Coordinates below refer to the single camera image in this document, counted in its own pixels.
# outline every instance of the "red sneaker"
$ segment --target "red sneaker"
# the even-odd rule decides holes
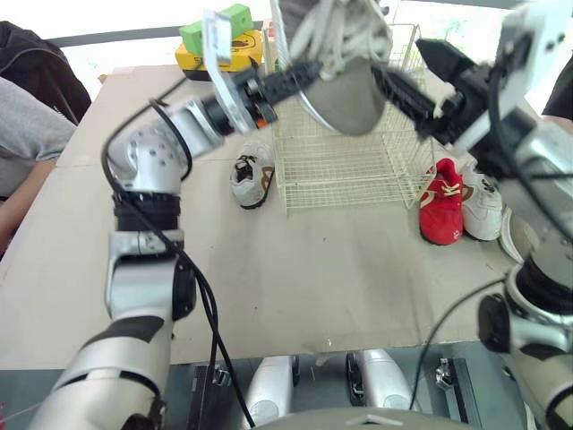
[[[437,175],[420,201],[420,231],[428,242],[451,245],[462,237],[462,176],[451,159],[441,159]]]

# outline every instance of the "green box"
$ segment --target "green box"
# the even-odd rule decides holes
[[[251,9],[242,4],[233,4],[220,12],[231,20],[231,39],[252,30]],[[203,40],[201,37],[203,22],[197,21],[179,29],[185,49],[192,54],[200,56],[203,53]]]

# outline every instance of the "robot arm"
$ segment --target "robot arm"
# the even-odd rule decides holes
[[[502,47],[522,40],[524,34],[530,37],[528,46],[515,49],[517,65],[502,92],[500,110],[509,131],[505,142],[496,142],[488,133],[492,69],[474,64],[452,46],[418,42],[429,68],[456,89],[441,106],[440,117],[434,117],[433,101],[399,73],[383,69],[372,73],[381,92],[412,119],[421,137],[469,149],[484,173],[502,181],[506,200],[521,204],[521,212],[542,233],[539,248],[508,276],[504,295],[482,302],[480,339],[505,359],[537,420],[561,430],[573,425],[573,251],[528,197],[515,194],[513,179],[515,166],[527,175],[573,171],[570,137],[516,108],[526,87],[539,77],[532,65],[551,61],[546,43],[549,39],[559,43],[563,17],[570,16],[569,2],[553,3],[556,11],[547,2],[528,6],[504,26]],[[545,25],[540,16],[554,20],[552,25]],[[109,166],[122,190],[115,193],[117,229],[109,239],[106,305],[112,323],[81,348],[41,406],[32,429],[161,427],[171,333],[175,321],[195,305],[195,273],[133,216],[129,203],[183,248],[178,194],[188,168],[185,153],[199,156],[221,145],[225,135],[276,120],[272,107],[310,85],[319,71],[319,64],[308,63],[263,79],[253,69],[232,81],[219,79],[216,97],[171,109],[167,124],[157,121],[134,133],[121,133],[112,143]],[[500,154],[500,145],[507,145],[515,164]],[[571,180],[544,180],[537,186],[562,218],[573,214]],[[405,429],[432,425],[426,417],[420,421],[421,417],[401,418],[397,413],[393,419],[376,424],[394,426],[402,419]],[[434,425],[446,428],[441,422]],[[285,423],[277,423],[277,428],[281,426]]]
[[[418,133],[451,143],[454,151],[470,150],[478,168],[500,181],[508,206],[541,238],[525,264],[508,275],[504,294],[482,301],[478,326],[480,340],[503,357],[538,423],[551,429],[573,426],[573,178],[560,176],[573,172],[573,138],[517,103],[552,62],[571,8],[568,1],[531,4],[506,19],[494,66],[506,60],[499,100],[492,100],[497,92],[492,85],[500,85],[493,81],[494,70],[443,41],[417,42],[430,70],[456,90],[440,117],[434,117],[434,103],[402,75],[374,71],[381,90],[414,121]],[[494,111],[503,118],[502,141],[489,131],[491,103],[498,101]],[[542,178],[529,184],[537,202],[519,174]],[[538,203],[549,208],[561,229]]]

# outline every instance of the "table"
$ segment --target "table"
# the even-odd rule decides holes
[[[0,262],[0,369],[65,367],[107,326],[114,218],[99,148],[177,76],[163,66],[111,75],[84,117]],[[172,99],[208,87],[189,82]],[[268,131],[249,138],[269,139]],[[452,301],[508,267],[495,243],[425,243],[416,210],[399,202],[286,217],[272,187],[263,206],[244,211],[228,185],[244,139],[196,160],[182,191],[185,249],[214,290],[232,358],[420,344]],[[476,303],[455,312],[439,339],[474,339]],[[199,305],[175,327],[172,363],[209,351]]]

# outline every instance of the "white wire rack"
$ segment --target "white wire rack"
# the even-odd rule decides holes
[[[392,27],[390,64],[423,83],[423,62],[414,43],[419,28]],[[432,143],[419,142],[410,121],[389,104],[374,131],[360,137],[323,128],[295,99],[277,111],[275,178],[287,213],[391,201],[409,207],[434,177]]]

